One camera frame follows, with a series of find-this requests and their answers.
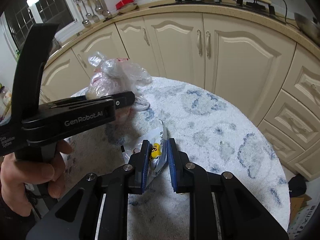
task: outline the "screw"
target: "screw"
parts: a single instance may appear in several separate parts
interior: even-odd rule
[[[125,171],[131,171],[132,170],[132,165],[130,165],[130,164],[126,164],[126,165],[123,165],[123,169],[125,170]]]
[[[225,177],[226,179],[232,179],[233,175],[231,172],[226,171],[223,173],[223,177]]]
[[[87,174],[87,176],[85,176],[86,180],[88,180],[88,181],[94,180],[96,177],[97,177],[97,175],[94,173],[89,173],[89,174]]]
[[[188,170],[192,170],[196,167],[196,165],[194,163],[186,163],[186,168]]]

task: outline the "kitchen cabinet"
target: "kitchen cabinet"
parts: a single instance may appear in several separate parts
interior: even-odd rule
[[[306,179],[313,180],[320,176],[320,140],[303,154],[288,162]]]
[[[258,126],[279,93],[296,43],[261,25],[203,14],[205,89]]]
[[[113,23],[84,38],[74,45],[72,50],[90,78],[93,76],[94,67],[89,64],[88,58],[96,51],[110,59],[128,58],[116,25]]]
[[[305,150],[320,139],[320,120],[297,99],[281,90],[265,120]]]
[[[320,118],[320,61],[297,45],[283,89]]]
[[[287,163],[304,152],[299,144],[267,121],[262,120],[258,129],[271,143],[277,156],[283,162]]]
[[[160,76],[143,17],[123,20],[116,26],[129,59],[145,68],[151,76]]]
[[[204,34],[201,13],[144,17],[160,76],[204,88]]]
[[[68,49],[45,68],[40,98],[42,103],[68,98],[89,84],[90,78],[73,51]]]

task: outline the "blue gripper pad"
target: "blue gripper pad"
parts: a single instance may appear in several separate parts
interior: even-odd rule
[[[168,162],[169,162],[169,169],[170,169],[171,185],[173,187],[173,191],[176,192],[177,188],[178,188],[177,171],[176,171],[176,165],[174,164],[170,140],[167,140],[167,152],[168,152]]]
[[[142,182],[141,182],[141,189],[142,193],[144,193],[146,186],[147,186],[147,177],[148,177],[148,168],[149,168],[149,153],[151,151],[151,144],[148,141],[147,145],[147,153],[144,156],[144,161],[143,161],[143,170],[142,170]]]

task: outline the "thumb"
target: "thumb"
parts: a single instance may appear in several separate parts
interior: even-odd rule
[[[48,163],[14,161],[9,162],[5,169],[2,179],[13,187],[21,183],[42,184],[54,176],[54,168]]]

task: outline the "window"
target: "window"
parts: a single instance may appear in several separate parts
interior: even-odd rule
[[[74,21],[65,0],[39,0],[28,6],[27,0],[11,0],[4,11],[10,34],[19,50],[34,23],[59,23],[58,31]]]
[[[29,29],[36,23],[27,0],[11,0],[4,13],[14,43],[21,50]]]
[[[65,0],[39,0],[36,7],[44,23],[60,23],[58,31],[73,22]]]

